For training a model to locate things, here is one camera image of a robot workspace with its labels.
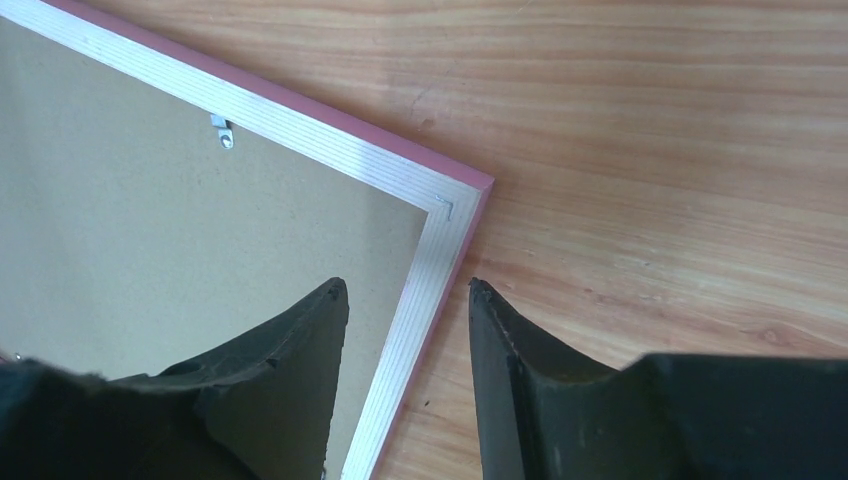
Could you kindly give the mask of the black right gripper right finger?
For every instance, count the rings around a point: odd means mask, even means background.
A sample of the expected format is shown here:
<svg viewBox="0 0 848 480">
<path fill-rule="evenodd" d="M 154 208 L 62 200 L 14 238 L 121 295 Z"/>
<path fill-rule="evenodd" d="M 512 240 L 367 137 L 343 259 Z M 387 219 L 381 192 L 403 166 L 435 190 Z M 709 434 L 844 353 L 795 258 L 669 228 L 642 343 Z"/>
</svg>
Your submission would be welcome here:
<svg viewBox="0 0 848 480">
<path fill-rule="evenodd" d="M 469 285 L 487 479 L 843 479 L 843 359 L 650 353 L 611 368 Z"/>
</svg>

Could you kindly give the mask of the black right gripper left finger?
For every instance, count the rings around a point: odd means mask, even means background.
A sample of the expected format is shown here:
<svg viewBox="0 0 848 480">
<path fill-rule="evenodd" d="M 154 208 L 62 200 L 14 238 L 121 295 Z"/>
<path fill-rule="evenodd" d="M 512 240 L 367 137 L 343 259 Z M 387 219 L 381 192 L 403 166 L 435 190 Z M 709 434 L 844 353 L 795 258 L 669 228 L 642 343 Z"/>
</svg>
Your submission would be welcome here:
<svg viewBox="0 0 848 480">
<path fill-rule="evenodd" d="M 318 479 L 349 318 L 331 278 L 286 311 L 150 376 L 1 367 L 5 479 Z"/>
</svg>

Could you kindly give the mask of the brown backing board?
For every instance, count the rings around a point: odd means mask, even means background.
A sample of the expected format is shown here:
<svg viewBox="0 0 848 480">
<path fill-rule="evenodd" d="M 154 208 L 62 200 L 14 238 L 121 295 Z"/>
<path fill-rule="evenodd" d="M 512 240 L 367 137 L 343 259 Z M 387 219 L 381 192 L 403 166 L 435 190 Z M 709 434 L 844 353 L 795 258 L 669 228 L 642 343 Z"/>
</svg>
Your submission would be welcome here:
<svg viewBox="0 0 848 480">
<path fill-rule="evenodd" d="M 426 213 L 10 21 L 1 24 L 1 349 L 109 378 L 203 353 L 331 277 L 350 316 L 340 476 Z"/>
</svg>

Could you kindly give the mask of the wooden picture frame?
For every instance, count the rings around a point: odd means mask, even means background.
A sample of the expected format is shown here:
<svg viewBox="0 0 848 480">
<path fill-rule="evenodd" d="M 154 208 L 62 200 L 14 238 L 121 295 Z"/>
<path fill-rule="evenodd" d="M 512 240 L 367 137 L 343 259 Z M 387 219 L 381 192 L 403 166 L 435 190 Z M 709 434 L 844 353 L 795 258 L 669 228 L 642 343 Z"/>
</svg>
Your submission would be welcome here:
<svg viewBox="0 0 848 480">
<path fill-rule="evenodd" d="M 427 214 L 340 471 L 369 479 L 391 436 L 494 180 L 414 142 L 79 1 L 5 1 L 2 16 Z"/>
</svg>

